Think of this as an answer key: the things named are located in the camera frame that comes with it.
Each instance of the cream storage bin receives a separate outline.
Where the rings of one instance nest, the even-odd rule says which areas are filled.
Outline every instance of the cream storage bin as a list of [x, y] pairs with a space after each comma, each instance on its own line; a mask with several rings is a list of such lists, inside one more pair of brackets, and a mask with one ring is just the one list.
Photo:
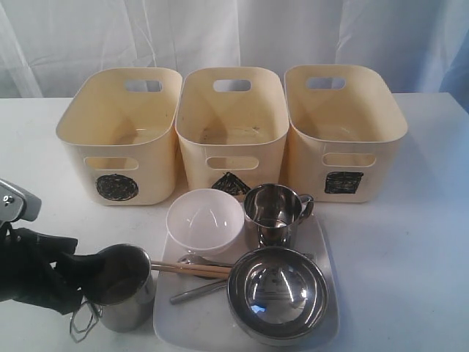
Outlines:
[[242, 197], [250, 187], [278, 182], [288, 129], [275, 73], [228, 67], [190, 74], [176, 118], [189, 188]]
[[[150, 84], [159, 91], [126, 88]], [[104, 70], [85, 82], [56, 134], [94, 201], [155, 204], [173, 192], [181, 86], [181, 75], [166, 68]]]
[[318, 201], [372, 199], [407, 133], [384, 80], [361, 66], [298, 66], [285, 73], [285, 91], [288, 184]]

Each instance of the bin handle hole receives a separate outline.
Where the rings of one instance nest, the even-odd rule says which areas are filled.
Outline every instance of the bin handle hole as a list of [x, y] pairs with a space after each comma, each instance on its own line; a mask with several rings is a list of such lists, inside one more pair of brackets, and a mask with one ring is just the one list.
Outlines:
[[88, 157], [84, 159], [84, 162], [96, 170], [137, 170], [139, 168], [139, 162], [134, 158]]
[[161, 92], [163, 85], [157, 80], [128, 79], [124, 83], [128, 92]]
[[376, 162], [373, 154], [362, 153], [327, 153], [322, 157], [326, 166], [371, 167]]
[[259, 159], [253, 156], [214, 156], [206, 162], [209, 168], [224, 171], [254, 170], [259, 166]]
[[342, 77], [310, 77], [306, 80], [308, 89], [332, 89], [339, 90], [345, 87], [345, 79]]
[[218, 79], [213, 82], [216, 92], [247, 92], [251, 90], [251, 81], [247, 79]]

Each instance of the white table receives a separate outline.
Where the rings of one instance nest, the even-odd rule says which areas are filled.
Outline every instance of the white table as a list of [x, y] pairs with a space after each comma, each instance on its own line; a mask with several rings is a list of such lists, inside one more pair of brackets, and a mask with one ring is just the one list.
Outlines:
[[[315, 207], [341, 310], [339, 335], [324, 351], [468, 351], [469, 116], [445, 93], [395, 96], [409, 134], [379, 197]], [[43, 200], [35, 222], [16, 226], [76, 237], [80, 254], [127, 242], [159, 259], [174, 196], [146, 207], [91, 202], [55, 136], [69, 102], [0, 100], [0, 177]], [[67, 318], [2, 302], [0, 351], [178, 351], [158, 340], [151, 320], [129, 334], [98, 324], [76, 345]]]

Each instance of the wooden chopsticks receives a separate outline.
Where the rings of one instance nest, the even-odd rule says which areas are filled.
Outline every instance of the wooden chopsticks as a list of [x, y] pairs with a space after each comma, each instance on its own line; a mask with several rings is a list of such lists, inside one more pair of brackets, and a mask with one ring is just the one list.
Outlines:
[[165, 263], [152, 260], [152, 270], [228, 279], [231, 268], [197, 264]]

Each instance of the white plastic tray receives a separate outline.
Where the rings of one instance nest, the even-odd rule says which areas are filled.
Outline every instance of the white plastic tray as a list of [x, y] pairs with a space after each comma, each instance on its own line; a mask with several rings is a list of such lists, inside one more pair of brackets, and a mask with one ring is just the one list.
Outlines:
[[[316, 333], [302, 344], [288, 348], [274, 348], [251, 339], [235, 323], [229, 311], [225, 290], [183, 304], [171, 305], [169, 303], [171, 296], [206, 285], [211, 281], [170, 273], [160, 273], [158, 276], [153, 313], [155, 333], [160, 339], [172, 345], [207, 352], [278, 349], [311, 351], [329, 343], [339, 331], [339, 308], [328, 250], [319, 223], [314, 216], [299, 226], [295, 249], [313, 254], [314, 261], [322, 270], [329, 287], [329, 303], [324, 321], [316, 328]], [[230, 247], [229, 252], [214, 259], [233, 263], [245, 252], [247, 248], [240, 239]], [[175, 262], [184, 254], [184, 250], [168, 236], [163, 261]]]

